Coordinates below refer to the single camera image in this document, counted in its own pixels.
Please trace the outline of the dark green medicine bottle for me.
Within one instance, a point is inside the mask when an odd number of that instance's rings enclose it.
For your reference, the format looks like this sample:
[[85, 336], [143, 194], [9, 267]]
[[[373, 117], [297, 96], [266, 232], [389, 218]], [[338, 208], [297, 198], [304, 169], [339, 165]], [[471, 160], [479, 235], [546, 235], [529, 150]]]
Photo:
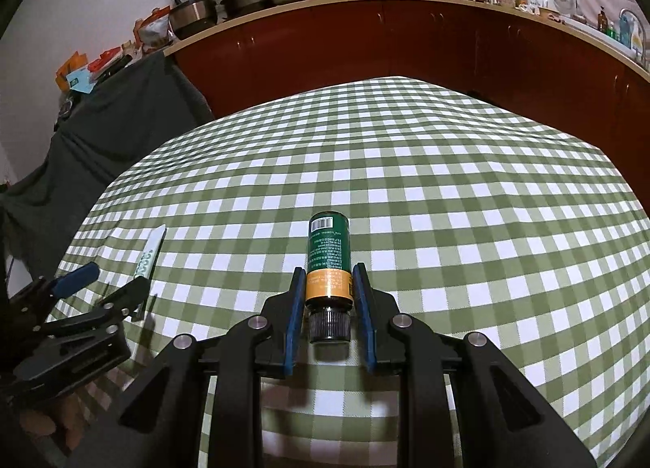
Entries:
[[349, 221], [334, 210], [308, 223], [305, 307], [311, 344], [349, 342], [354, 307]]

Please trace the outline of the white long toothpaste box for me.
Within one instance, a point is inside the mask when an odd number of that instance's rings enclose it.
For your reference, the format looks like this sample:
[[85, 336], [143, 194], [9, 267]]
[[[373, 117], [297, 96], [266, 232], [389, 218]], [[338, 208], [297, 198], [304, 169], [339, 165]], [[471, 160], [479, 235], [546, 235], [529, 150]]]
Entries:
[[145, 277], [146, 279], [150, 279], [165, 233], [165, 225], [158, 226], [150, 232], [144, 248], [142, 249], [138, 260], [136, 260], [136, 270], [134, 270], [133, 274], [134, 277]]

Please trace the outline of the red kitchen cabinets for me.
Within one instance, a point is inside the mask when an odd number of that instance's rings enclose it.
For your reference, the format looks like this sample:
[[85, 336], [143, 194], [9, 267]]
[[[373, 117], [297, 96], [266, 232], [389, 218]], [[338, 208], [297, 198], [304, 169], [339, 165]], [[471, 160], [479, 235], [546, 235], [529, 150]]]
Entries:
[[216, 117], [399, 75], [596, 145], [649, 198], [649, 75], [564, 22], [467, 0], [303, 0], [249, 13], [167, 55]]

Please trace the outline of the green checkered tablecloth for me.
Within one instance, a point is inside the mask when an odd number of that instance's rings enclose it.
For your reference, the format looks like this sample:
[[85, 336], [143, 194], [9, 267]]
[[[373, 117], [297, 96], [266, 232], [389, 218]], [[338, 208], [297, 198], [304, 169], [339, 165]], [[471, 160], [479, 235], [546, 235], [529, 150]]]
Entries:
[[649, 406], [649, 220], [602, 151], [449, 89], [375, 78], [249, 108], [113, 181], [59, 263], [87, 312], [165, 237], [131, 358], [79, 392], [94, 420], [178, 334], [218, 336], [286, 290], [308, 221], [337, 210], [351, 258], [439, 333], [486, 334], [599, 466]]

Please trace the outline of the dark green draped cloth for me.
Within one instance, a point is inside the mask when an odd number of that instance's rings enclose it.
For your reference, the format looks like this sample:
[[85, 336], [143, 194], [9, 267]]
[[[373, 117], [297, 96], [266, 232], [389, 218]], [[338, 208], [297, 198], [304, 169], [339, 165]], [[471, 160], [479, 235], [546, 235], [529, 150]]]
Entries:
[[166, 141], [213, 118], [204, 96], [162, 53], [96, 86], [59, 125], [43, 162], [2, 193], [9, 254], [31, 277], [54, 277], [107, 186]]

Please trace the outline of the orange paper bag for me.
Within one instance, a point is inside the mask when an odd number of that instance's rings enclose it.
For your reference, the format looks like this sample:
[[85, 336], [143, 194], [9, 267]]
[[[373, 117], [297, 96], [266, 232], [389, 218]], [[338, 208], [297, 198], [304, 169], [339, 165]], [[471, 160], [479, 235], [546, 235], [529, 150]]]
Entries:
[[55, 83], [62, 93], [69, 91], [67, 76], [76, 70], [82, 69], [88, 63], [87, 55], [75, 51], [55, 73]]

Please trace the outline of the steel rice cooker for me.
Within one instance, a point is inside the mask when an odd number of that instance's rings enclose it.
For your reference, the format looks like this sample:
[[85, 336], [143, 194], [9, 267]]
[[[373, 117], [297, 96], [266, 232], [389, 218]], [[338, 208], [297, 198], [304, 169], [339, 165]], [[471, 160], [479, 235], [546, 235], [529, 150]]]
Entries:
[[174, 0], [169, 13], [174, 36], [185, 40], [218, 24], [215, 0]]

